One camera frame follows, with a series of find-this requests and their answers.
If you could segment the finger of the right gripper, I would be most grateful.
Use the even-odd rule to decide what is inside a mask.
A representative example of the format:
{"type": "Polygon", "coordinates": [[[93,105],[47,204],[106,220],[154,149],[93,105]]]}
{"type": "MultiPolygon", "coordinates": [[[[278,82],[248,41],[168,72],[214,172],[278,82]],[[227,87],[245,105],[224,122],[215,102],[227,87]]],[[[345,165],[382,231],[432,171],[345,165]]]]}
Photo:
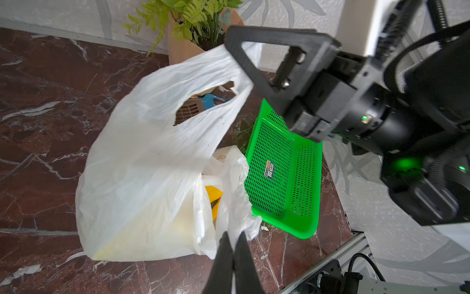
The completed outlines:
{"type": "Polygon", "coordinates": [[[231,26],[226,32],[225,47],[273,110],[285,116],[294,100],[303,96],[318,74],[333,62],[341,43],[314,29],[231,26]],[[242,48],[259,44],[284,49],[271,80],[242,48]]]}

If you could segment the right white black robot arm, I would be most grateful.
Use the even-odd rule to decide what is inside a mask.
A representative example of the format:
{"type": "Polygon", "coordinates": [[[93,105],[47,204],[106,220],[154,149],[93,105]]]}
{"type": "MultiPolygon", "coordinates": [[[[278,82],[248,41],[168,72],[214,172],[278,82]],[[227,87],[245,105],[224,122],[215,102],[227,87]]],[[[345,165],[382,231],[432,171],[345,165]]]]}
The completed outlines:
{"type": "Polygon", "coordinates": [[[444,47],[405,74],[392,42],[375,56],[341,50],[311,29],[232,26],[225,47],[289,130],[322,142],[337,135],[355,155],[383,158],[380,179],[416,222],[470,245],[470,24],[408,47],[444,47]]]}

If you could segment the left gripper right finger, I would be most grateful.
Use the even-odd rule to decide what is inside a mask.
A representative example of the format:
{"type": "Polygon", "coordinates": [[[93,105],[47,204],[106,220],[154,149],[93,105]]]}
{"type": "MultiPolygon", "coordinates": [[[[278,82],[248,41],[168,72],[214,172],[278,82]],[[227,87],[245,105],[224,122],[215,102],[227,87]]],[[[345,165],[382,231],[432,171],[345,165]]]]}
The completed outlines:
{"type": "Polygon", "coordinates": [[[245,232],[240,234],[236,243],[233,266],[236,294],[265,294],[245,232]]]}

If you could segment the green perforated plastic basket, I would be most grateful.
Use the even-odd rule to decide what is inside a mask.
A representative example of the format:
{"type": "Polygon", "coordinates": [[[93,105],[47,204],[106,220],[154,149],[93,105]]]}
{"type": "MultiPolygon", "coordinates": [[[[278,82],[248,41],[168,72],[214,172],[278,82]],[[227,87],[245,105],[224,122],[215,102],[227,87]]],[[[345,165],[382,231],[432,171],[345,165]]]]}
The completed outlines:
{"type": "Polygon", "coordinates": [[[323,145],[289,131],[263,100],[246,158],[253,215],[296,238],[312,237],[319,223],[323,145]],[[264,176],[268,160],[275,164],[272,180],[264,176]]]}

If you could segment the white printed plastic bag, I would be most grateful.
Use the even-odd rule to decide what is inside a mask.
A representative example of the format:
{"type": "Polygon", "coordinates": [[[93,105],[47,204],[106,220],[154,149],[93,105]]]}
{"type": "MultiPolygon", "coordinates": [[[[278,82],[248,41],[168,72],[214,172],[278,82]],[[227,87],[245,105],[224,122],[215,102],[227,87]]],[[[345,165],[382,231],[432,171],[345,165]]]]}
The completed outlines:
{"type": "Polygon", "coordinates": [[[144,78],[113,110],[93,143],[75,196],[84,253],[109,262],[205,255],[227,232],[232,245],[259,233],[244,182],[246,157],[219,148],[253,83],[224,46],[144,78]],[[230,99],[174,125],[188,99],[230,99]],[[206,186],[223,192],[217,219],[206,186]]]}

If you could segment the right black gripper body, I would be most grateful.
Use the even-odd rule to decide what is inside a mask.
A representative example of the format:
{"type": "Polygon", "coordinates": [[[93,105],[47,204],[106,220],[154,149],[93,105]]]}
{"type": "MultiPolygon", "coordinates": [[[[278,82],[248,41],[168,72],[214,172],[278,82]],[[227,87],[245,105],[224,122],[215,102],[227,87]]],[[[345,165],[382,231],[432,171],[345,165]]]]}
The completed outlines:
{"type": "Polygon", "coordinates": [[[377,61],[337,49],[291,47],[271,83],[271,106],[288,129],[314,142],[338,135],[356,153],[411,147],[411,112],[375,82],[377,61]]]}

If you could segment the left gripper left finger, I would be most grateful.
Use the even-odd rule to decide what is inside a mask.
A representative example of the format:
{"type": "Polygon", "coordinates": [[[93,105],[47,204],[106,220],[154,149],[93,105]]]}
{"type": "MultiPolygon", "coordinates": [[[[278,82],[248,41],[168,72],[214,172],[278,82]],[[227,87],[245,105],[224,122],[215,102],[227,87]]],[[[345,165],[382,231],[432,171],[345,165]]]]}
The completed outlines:
{"type": "Polygon", "coordinates": [[[227,232],[220,239],[219,248],[212,265],[203,294],[230,294],[233,280],[233,249],[227,232]]]}

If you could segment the yellow banana bunch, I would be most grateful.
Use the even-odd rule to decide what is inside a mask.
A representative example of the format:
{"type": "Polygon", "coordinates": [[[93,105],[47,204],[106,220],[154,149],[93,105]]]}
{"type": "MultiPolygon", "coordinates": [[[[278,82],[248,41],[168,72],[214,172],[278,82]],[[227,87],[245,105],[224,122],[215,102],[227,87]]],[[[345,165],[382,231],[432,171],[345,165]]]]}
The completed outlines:
{"type": "Polygon", "coordinates": [[[208,193],[209,201],[211,203],[212,220],[215,221],[217,219],[217,215],[219,211],[219,204],[220,204],[220,200],[222,198],[223,192],[214,186],[206,186],[206,192],[208,193]]]}

